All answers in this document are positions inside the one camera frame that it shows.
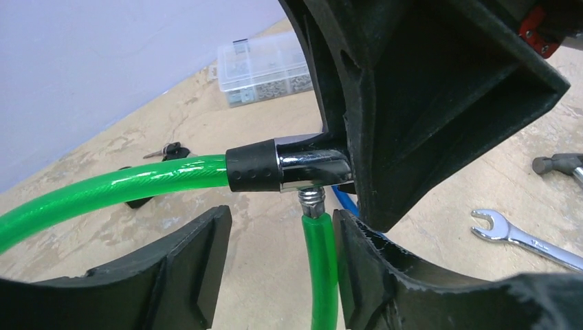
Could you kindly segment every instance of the green cable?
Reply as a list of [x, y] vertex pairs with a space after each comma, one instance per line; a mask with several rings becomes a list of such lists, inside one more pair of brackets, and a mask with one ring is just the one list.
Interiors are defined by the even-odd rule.
[[338, 262], [330, 214], [317, 219], [302, 216], [311, 274], [311, 330], [336, 329], [338, 320]]
[[57, 223], [106, 206], [175, 191], [227, 186], [225, 155], [136, 166], [33, 199], [0, 217], [0, 254]]

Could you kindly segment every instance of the black plastic housing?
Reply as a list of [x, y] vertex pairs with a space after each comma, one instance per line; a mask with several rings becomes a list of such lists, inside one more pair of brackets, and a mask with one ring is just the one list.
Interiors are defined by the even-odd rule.
[[496, 282], [429, 263], [349, 211], [333, 215], [346, 329], [583, 329], [583, 276]]
[[0, 278], [2, 329], [209, 329], [231, 231], [229, 207], [83, 277]]
[[225, 159], [232, 192], [279, 191], [275, 141], [267, 140], [229, 149]]
[[528, 5], [280, 2], [303, 46], [326, 132], [346, 134], [360, 214], [375, 230], [389, 230], [569, 88], [518, 35], [516, 17]]

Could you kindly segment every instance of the hammer head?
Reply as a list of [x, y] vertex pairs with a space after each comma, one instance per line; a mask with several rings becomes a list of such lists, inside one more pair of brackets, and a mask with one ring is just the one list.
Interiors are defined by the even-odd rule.
[[553, 157], [537, 157], [532, 161], [532, 170], [539, 175], [559, 171], [573, 175], [577, 167], [583, 166], [583, 153], [557, 153]]

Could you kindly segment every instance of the combination wrench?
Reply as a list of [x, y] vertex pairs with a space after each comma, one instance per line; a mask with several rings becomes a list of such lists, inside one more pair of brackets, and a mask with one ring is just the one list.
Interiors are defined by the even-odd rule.
[[538, 239], [515, 227], [495, 210], [473, 210], [472, 216], [487, 220], [491, 229], [472, 227], [472, 232], [489, 242], [514, 243], [549, 260], [577, 272], [583, 272], [583, 258], [562, 248]]

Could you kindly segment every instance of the clear plastic organizer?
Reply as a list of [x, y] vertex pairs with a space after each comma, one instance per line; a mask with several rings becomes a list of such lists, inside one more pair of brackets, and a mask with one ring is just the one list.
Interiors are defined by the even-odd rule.
[[219, 47], [217, 75], [231, 107], [313, 89], [302, 47], [293, 32]]

